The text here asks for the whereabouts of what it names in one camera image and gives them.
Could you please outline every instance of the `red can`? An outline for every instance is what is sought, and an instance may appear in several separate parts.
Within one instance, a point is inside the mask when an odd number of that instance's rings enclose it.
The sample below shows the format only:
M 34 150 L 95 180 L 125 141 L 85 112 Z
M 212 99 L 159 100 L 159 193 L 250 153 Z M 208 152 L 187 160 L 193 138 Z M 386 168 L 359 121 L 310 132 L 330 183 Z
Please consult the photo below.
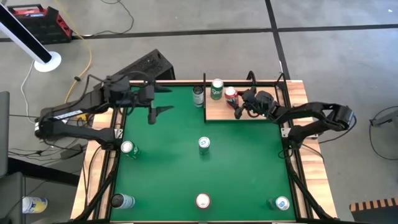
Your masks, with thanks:
M 229 107 L 232 108 L 232 106 L 229 105 L 228 102 L 239 104 L 238 91 L 236 91 L 235 88 L 228 87 L 227 89 L 225 89 L 225 94 L 224 95 L 225 95 L 225 99 L 226 99 L 227 105 Z

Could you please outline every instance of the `green can label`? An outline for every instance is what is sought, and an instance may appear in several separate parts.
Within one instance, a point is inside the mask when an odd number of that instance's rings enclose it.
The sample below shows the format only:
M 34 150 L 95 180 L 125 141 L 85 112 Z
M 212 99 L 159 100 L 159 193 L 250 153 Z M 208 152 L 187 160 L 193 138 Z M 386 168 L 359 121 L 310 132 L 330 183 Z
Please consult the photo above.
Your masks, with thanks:
M 121 145 L 121 150 L 125 155 L 133 159 L 137 159 L 140 154 L 137 144 L 134 144 L 131 141 L 124 141 Z
M 220 80 L 219 78 L 214 79 L 213 82 L 211 83 L 210 97 L 213 100 L 221 99 L 221 97 L 223 97 L 223 87 L 224 83 L 222 80 Z

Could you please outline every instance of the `table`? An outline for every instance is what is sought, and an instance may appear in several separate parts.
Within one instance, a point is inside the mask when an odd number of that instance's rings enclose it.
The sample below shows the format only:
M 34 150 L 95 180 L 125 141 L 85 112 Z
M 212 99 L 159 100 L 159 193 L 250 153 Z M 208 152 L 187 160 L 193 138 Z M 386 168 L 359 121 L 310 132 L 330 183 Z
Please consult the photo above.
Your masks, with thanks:
M 271 81 L 257 82 L 264 84 L 257 88 L 258 91 L 268 91 L 275 99 L 278 95 L 281 103 L 286 100 L 278 93 L 281 90 L 266 85 Z M 242 89 L 250 86 L 247 80 L 225 80 L 224 83 Z M 252 118 L 244 115 L 241 120 L 234 120 L 233 110 L 227 107 L 224 100 L 212 100 L 209 88 L 206 88 L 206 110 L 195 108 L 192 101 L 193 84 L 202 85 L 203 81 L 163 82 L 173 92 L 157 94 L 155 105 L 174 105 L 175 108 L 161 114 L 152 126 L 147 124 L 147 110 L 136 109 L 127 117 L 111 110 L 95 116 L 93 128 L 119 128 L 121 125 L 124 140 L 134 138 L 132 141 L 139 145 L 142 155 L 138 160 L 120 156 L 116 181 L 108 187 L 91 218 L 106 217 L 115 222 L 148 222 L 294 221 L 295 216 L 307 217 L 310 212 L 305 210 L 302 194 L 289 183 L 285 162 L 277 157 L 282 149 L 280 127 L 261 121 L 263 118 L 260 117 L 256 121 L 247 121 Z M 286 81 L 282 84 L 289 91 L 292 106 L 307 102 L 302 81 Z M 294 120 L 294 124 L 299 125 L 310 122 L 312 118 Z M 201 136 L 211 139 L 210 158 L 201 158 L 198 154 L 197 140 Z M 305 144 L 320 150 L 317 140 L 306 139 Z M 96 142 L 88 145 L 84 162 L 86 173 L 97 147 Z M 300 151 L 300 160 L 292 158 L 292 162 L 298 164 L 295 169 L 302 168 L 309 191 L 325 211 L 335 217 L 322 159 L 305 147 Z M 88 200 L 98 190 L 100 177 L 105 176 L 105 171 L 109 172 L 114 156 L 115 152 L 100 150 L 93 158 Z M 136 206 L 130 212 L 108 208 L 109 191 L 135 196 Z M 204 212 L 195 208 L 195 196 L 202 192 L 209 193 L 213 199 L 211 207 Z M 265 207 L 268 198 L 280 195 L 291 201 L 287 211 L 275 212 Z M 83 211 L 84 197 L 81 175 L 71 218 Z

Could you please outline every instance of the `concrete floor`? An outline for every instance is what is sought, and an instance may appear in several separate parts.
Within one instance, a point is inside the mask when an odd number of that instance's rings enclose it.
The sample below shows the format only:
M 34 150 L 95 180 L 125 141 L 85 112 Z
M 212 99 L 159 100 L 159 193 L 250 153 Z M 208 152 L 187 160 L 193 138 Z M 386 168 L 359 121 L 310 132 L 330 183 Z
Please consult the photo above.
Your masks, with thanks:
M 51 0 L 37 0 L 54 6 Z M 106 29 L 123 31 L 130 18 L 119 5 L 100 1 L 61 0 L 82 34 Z M 135 0 L 123 1 L 135 18 L 131 32 L 169 30 L 270 27 L 262 0 Z M 398 23 L 398 3 L 388 0 L 272 0 L 278 27 L 345 26 Z M 7 5 L 29 4 L 28 0 L 8 0 Z M 348 30 L 333 32 L 280 33 L 291 79 L 304 80 L 310 101 L 349 105 L 358 119 L 345 137 L 321 146 L 325 156 L 333 199 L 338 216 L 352 220 L 348 205 L 353 202 L 398 196 L 398 162 L 377 157 L 369 145 L 368 119 L 379 110 L 398 105 L 396 49 L 398 30 Z M 244 78 L 253 70 L 257 79 L 273 79 L 280 72 L 271 33 L 220 34 L 179 37 L 140 37 L 89 40 L 93 50 L 90 73 L 105 77 L 117 72 L 153 49 L 159 49 L 174 65 L 178 79 Z M 88 62 L 82 41 L 48 45 L 61 54 L 61 66 L 49 73 L 32 72 L 25 91 L 31 115 L 46 106 L 63 103 L 65 95 Z M 11 93 L 11 113 L 24 114 L 25 104 L 19 87 L 29 70 L 31 59 L 15 44 L 0 43 L 2 82 L 0 90 Z M 76 99 L 83 85 L 72 94 Z M 10 148 L 33 150 L 45 146 L 34 137 L 33 125 L 25 118 L 11 118 Z M 390 124 L 373 131 L 380 153 L 398 157 L 396 129 Z M 329 139 L 336 133 L 325 133 Z M 66 145 L 70 140 L 60 144 Z M 58 158 L 58 154 L 46 157 Z M 37 160 L 27 159 L 42 164 Z M 74 171 L 82 157 L 59 162 L 52 167 Z M 37 184 L 32 180 L 27 191 Z M 53 202 L 54 207 L 40 215 L 27 216 L 27 223 L 68 220 L 76 188 L 44 184 L 35 195 Z M 61 194 L 68 194 L 61 201 Z M 57 207 L 62 203 L 63 209 Z

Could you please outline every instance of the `white cable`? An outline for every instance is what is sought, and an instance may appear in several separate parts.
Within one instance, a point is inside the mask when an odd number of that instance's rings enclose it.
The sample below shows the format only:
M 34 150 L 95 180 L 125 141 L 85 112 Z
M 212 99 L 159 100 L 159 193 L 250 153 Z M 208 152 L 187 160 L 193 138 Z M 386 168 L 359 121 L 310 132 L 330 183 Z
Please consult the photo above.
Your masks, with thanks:
M 35 124 L 35 122 L 30 120 L 30 117 L 29 117 L 29 104 L 27 103 L 26 95 L 24 93 L 24 85 L 25 85 L 26 80 L 29 78 L 29 75 L 32 73 L 32 68 L 33 68 L 33 64 L 34 63 L 35 63 L 35 60 L 32 61 L 32 65 L 30 65 L 29 72 L 27 73 L 27 75 L 25 77 L 25 80 L 24 80 L 24 82 L 21 85 L 21 92 L 24 95 L 25 104 L 26 104 L 26 116 L 27 116 L 27 119 L 29 120 L 29 122 L 32 123 L 32 124 Z

